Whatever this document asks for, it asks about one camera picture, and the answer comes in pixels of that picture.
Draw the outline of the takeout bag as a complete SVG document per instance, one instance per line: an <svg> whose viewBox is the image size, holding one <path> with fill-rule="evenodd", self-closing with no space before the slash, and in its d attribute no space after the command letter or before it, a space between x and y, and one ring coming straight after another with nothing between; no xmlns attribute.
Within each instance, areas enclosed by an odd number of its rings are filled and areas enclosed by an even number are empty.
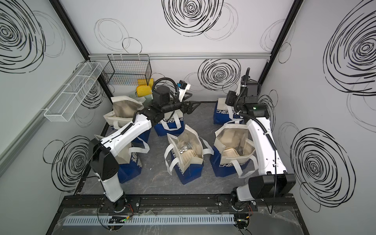
<svg viewBox="0 0 376 235"><path fill-rule="evenodd" d="M103 137L94 138L89 142L90 166L95 175L102 181L118 177L121 184L132 180L141 174L141 153L148 153L149 145L143 139L137 137L136 145L128 143L117 154L111 152L111 147L105 147Z"/></svg>
<svg viewBox="0 0 376 235"><path fill-rule="evenodd" d="M128 96L112 97L113 110L103 117L117 133L122 127L133 120L137 111L141 111L144 108L143 102L145 100L145 98L133 99Z"/></svg>
<svg viewBox="0 0 376 235"><path fill-rule="evenodd" d="M176 172L180 182L185 185L201 177L204 167L204 156L213 155L210 144L190 126L179 135L167 135L168 147L164 152L167 172Z"/></svg>
<svg viewBox="0 0 376 235"><path fill-rule="evenodd" d="M243 119L237 115L234 108L232 106L228 106L225 101L225 98L218 98L213 114L213 124L242 124Z"/></svg>
<svg viewBox="0 0 376 235"><path fill-rule="evenodd" d="M216 177L237 174L240 179L259 169L255 146L245 124L226 123L215 131L210 163Z"/></svg>
<svg viewBox="0 0 376 235"><path fill-rule="evenodd" d="M165 113L164 118L154 126L159 137L171 134L178 136L185 130L184 115L181 110Z"/></svg>

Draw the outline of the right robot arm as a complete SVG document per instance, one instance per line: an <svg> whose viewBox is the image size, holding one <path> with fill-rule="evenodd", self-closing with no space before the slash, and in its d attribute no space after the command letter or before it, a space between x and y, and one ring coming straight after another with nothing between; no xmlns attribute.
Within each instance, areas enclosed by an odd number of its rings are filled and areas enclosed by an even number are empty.
<svg viewBox="0 0 376 235"><path fill-rule="evenodd" d="M248 183L235 189L237 201L251 201L284 197L295 186L296 178L288 173L279 157L272 137L270 114L265 104L258 102L259 83L249 76L250 69L241 78L239 91L230 91L226 105L234 108L247 126L255 145L257 176L248 178Z"/></svg>

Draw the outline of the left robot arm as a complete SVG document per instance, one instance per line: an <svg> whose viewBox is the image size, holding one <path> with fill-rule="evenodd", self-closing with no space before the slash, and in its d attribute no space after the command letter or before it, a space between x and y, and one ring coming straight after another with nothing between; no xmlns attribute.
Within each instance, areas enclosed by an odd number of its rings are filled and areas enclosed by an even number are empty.
<svg viewBox="0 0 376 235"><path fill-rule="evenodd" d="M180 110L191 114L201 104L199 101L186 101L192 96L186 94L191 85L183 80L176 83L168 77L156 80L152 86L151 105L137 111L132 120L114 134L101 140L94 138L89 142L90 167L99 178L107 199L125 203L123 189L118 179L119 164L116 157L134 139L148 131L164 119L166 113Z"/></svg>

